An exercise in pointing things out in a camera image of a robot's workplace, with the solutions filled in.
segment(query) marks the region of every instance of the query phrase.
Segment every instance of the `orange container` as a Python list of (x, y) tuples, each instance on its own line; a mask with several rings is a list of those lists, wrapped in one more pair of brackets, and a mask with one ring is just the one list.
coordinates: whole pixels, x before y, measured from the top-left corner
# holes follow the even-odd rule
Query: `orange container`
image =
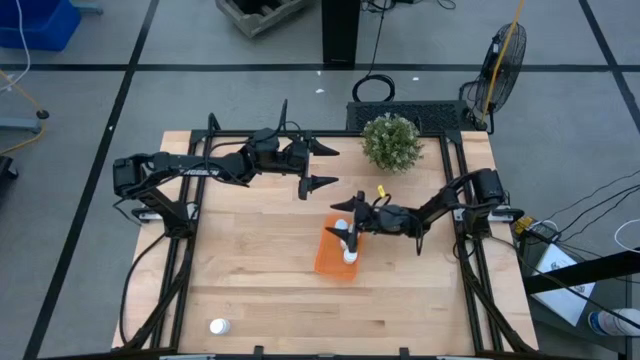
[(340, 238), (325, 230), (325, 227), (334, 227), (336, 221), (340, 219), (345, 220), (349, 225), (353, 222), (353, 218), (349, 215), (327, 215), (322, 227), (322, 238), (320, 239), (314, 270), (318, 274), (328, 275), (338, 280), (352, 281), (358, 273), (358, 264), (362, 255), (362, 240), (365, 234), (360, 234), (358, 238), (358, 258), (353, 264), (345, 264), (343, 260), (344, 250), (340, 246)]

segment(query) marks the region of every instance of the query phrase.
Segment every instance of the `white cap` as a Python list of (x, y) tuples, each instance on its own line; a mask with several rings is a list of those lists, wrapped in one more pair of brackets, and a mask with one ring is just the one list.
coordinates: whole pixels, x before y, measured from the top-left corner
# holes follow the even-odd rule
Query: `white cap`
[(231, 323), (227, 319), (215, 319), (209, 324), (209, 330), (214, 335), (224, 335), (231, 330)]
[(349, 252), (349, 249), (346, 249), (344, 251), (344, 263), (345, 264), (353, 264), (354, 262), (356, 262), (356, 259), (358, 258), (358, 253), (357, 252)]
[(347, 230), (349, 228), (349, 223), (344, 221), (343, 219), (338, 219), (334, 227), (340, 230)]

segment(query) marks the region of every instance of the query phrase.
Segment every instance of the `wooden table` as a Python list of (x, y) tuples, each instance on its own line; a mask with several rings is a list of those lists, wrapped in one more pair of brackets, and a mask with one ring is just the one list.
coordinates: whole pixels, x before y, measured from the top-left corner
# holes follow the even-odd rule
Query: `wooden table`
[[(162, 150), (186, 153), (189, 136), (166, 132)], [(463, 140), (469, 171), (495, 167), (485, 133), (463, 133)], [(402, 176), (369, 164), (358, 138), (321, 142), (341, 155), (313, 157), (310, 172), (340, 181), (307, 201), (297, 199), (295, 176), (256, 176), (249, 189), (207, 180), (179, 351), (252, 353), (255, 345), (263, 345), (268, 354), (397, 355), (400, 347), (408, 347), (412, 355), (473, 354), (460, 268), (451, 253), (451, 216), (433, 224), (422, 256), (416, 256), (413, 239), (376, 235), (360, 249), (354, 282), (332, 280), (313, 270), (322, 224), (333, 211), (330, 204), (349, 199), (357, 190), (364, 190), (371, 201), (382, 184), (393, 203), (419, 207), (445, 184), (438, 140), (423, 139), (424, 159)], [(222, 147), (216, 154), (235, 149)], [(457, 176), (452, 145), (450, 153)], [(179, 187), (176, 179), (162, 190), (177, 198)], [(162, 230), (161, 222), (143, 226), (136, 256)], [(492, 230), (496, 237), (510, 236), (507, 225), (492, 224)], [(151, 251), (132, 277), (129, 337), (158, 300), (168, 243)], [(484, 248), (496, 305), (522, 338), (537, 347), (513, 249), (491, 240), (485, 240)], [(484, 347), (490, 349), (486, 314), (477, 304)], [(173, 308), (167, 313), (163, 344), (168, 344), (172, 318)], [(208, 325), (215, 318), (229, 319), (230, 333), (211, 334)]]

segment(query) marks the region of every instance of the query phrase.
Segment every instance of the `white bottle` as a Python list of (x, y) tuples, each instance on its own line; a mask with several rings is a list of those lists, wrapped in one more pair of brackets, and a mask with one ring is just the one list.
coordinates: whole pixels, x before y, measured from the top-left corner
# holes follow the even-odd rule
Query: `white bottle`
[[(640, 311), (637, 309), (615, 309), (612, 311), (635, 323), (640, 323)], [(587, 321), (593, 332), (598, 335), (640, 336), (640, 329), (636, 329), (628, 322), (605, 311), (592, 312)]]
[(344, 250), (344, 254), (343, 254), (343, 260), (345, 264), (353, 264), (354, 262), (356, 262), (356, 260), (358, 259), (358, 252), (349, 252), (349, 249), (345, 249)]
[(209, 324), (209, 330), (214, 335), (224, 335), (231, 330), (231, 323), (227, 319), (215, 319)]
[[(334, 226), (334, 228), (339, 230), (347, 230), (349, 229), (349, 223), (347, 223), (342, 219), (338, 219), (338, 221), (336, 221), (336, 225)], [(344, 250), (347, 248), (347, 243), (344, 240), (340, 239), (340, 246), (342, 247), (342, 250)]]

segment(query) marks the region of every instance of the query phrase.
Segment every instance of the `green plant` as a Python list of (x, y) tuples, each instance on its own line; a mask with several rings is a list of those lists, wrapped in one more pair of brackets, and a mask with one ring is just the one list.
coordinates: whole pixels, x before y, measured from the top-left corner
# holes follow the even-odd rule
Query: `green plant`
[(380, 169), (404, 173), (422, 159), (418, 135), (420, 131), (409, 120), (387, 113), (364, 127), (362, 147), (369, 161)]

